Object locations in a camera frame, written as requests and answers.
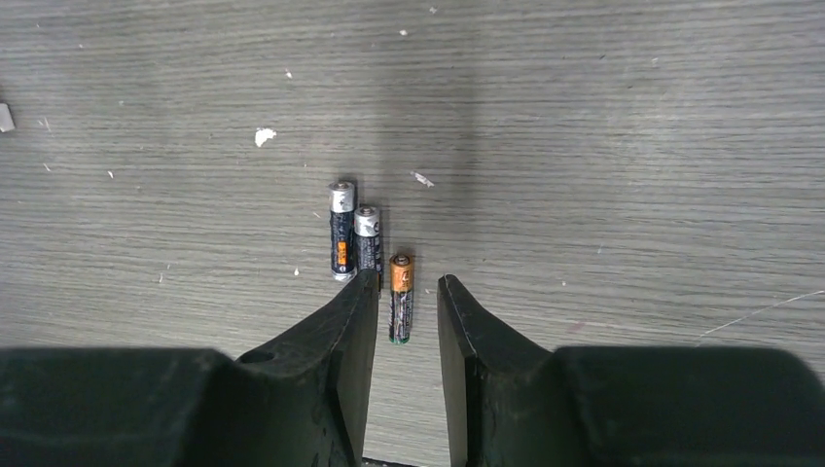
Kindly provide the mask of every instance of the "black and silver battery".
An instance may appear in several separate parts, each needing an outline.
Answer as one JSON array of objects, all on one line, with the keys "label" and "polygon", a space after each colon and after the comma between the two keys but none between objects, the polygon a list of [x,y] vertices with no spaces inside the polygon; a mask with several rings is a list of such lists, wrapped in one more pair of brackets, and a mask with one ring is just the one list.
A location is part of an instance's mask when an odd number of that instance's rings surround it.
[{"label": "black and silver battery", "polygon": [[389,260],[389,340],[407,343],[413,326],[413,258],[398,254]]},{"label": "black and silver battery", "polygon": [[383,264],[379,221],[380,211],[377,207],[361,206],[355,210],[355,253],[358,257],[358,270],[376,270],[380,296]]},{"label": "black and silver battery", "polygon": [[339,181],[330,185],[331,267],[335,280],[347,281],[355,276],[353,219],[355,185]]}]

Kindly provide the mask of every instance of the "aa battery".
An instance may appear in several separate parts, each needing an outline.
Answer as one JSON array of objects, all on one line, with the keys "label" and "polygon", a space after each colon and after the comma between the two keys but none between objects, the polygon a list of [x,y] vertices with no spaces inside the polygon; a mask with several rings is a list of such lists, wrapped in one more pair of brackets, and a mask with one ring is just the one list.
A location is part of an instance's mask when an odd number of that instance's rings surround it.
[{"label": "aa battery", "polygon": [[378,293],[381,291],[381,238],[377,207],[361,206],[355,210],[355,252],[358,270],[375,269],[378,272]]},{"label": "aa battery", "polygon": [[344,181],[330,185],[331,265],[335,280],[346,281],[355,276],[354,211],[355,185]]},{"label": "aa battery", "polygon": [[406,343],[413,324],[413,259],[398,254],[389,260],[390,298],[389,340]]}]

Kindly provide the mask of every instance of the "gray wooden surface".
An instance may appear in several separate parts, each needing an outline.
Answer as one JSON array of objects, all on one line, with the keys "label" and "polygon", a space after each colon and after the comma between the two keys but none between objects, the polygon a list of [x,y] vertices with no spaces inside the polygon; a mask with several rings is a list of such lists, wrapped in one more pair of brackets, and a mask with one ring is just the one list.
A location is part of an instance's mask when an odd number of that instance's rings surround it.
[{"label": "gray wooden surface", "polygon": [[339,290],[346,175],[418,259],[369,457],[447,463],[447,272],[549,348],[779,345],[825,374],[815,0],[6,0],[2,101],[2,345],[236,356]]}]

